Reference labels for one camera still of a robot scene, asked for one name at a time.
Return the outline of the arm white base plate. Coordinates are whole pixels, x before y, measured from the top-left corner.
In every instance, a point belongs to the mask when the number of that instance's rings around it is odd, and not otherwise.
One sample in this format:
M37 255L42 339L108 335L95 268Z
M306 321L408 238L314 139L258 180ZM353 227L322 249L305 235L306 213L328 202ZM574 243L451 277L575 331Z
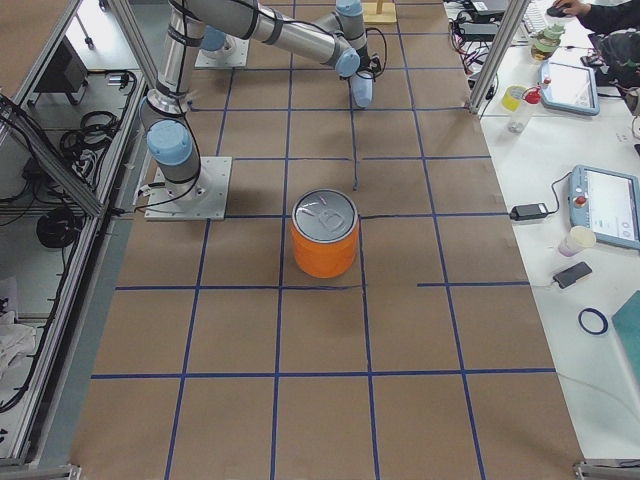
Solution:
M196 59L196 69L245 68L248 59L249 41L226 36L205 37Z
M151 206L144 209L144 217L150 221L222 221L226 214L231 171L231 157L202 157L200 176L190 189L190 183L178 186L167 182L157 167L154 181L163 186L151 190Z

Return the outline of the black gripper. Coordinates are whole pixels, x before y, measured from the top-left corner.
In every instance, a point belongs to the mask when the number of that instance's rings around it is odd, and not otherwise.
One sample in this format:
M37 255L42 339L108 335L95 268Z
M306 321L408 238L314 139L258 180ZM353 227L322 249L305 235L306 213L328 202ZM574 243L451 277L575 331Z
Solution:
M377 79L383 73L383 63L377 53L370 54L367 49L357 51L360 65L356 75L361 78Z

